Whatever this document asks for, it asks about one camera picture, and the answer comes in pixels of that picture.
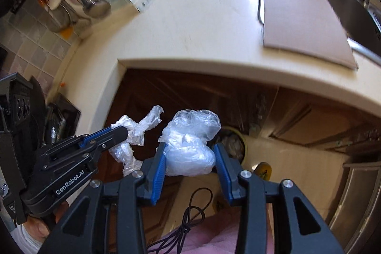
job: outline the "stainless steel sink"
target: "stainless steel sink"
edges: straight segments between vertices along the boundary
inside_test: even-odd
[[[381,14],[361,0],[328,0],[344,29],[352,49],[381,66]]]

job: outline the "countertop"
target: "countertop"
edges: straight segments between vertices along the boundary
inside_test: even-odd
[[[282,85],[381,117],[381,68],[354,52],[358,71],[262,46],[258,0],[153,0],[94,26],[68,61],[60,91],[81,110],[77,134],[103,127],[128,67],[194,71]]]

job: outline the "trash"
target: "trash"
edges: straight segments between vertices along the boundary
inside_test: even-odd
[[[134,157],[134,151],[130,144],[144,145],[144,132],[154,128],[161,122],[160,114],[162,112],[164,112],[162,107],[154,106],[139,123],[136,123],[127,115],[123,115],[116,123],[110,126],[112,129],[118,126],[124,126],[128,130],[127,139],[109,150],[112,157],[118,163],[123,163],[124,176],[127,176],[134,170],[139,170],[143,164],[142,161],[138,161]]]
[[[208,174],[215,165],[214,152],[206,146],[221,129],[217,114],[209,110],[182,110],[163,129],[166,175]]]

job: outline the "cardboard sheet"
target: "cardboard sheet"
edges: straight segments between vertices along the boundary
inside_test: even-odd
[[[357,69],[346,32],[328,0],[264,0],[264,45]]]

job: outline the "pink clothing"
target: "pink clothing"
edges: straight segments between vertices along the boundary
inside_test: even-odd
[[[202,224],[193,227],[187,234],[181,254],[234,253],[240,215],[240,208],[227,208],[216,215],[206,218]],[[267,231],[267,254],[273,254],[274,242],[271,229]],[[176,253],[176,247],[170,251],[170,254]]]

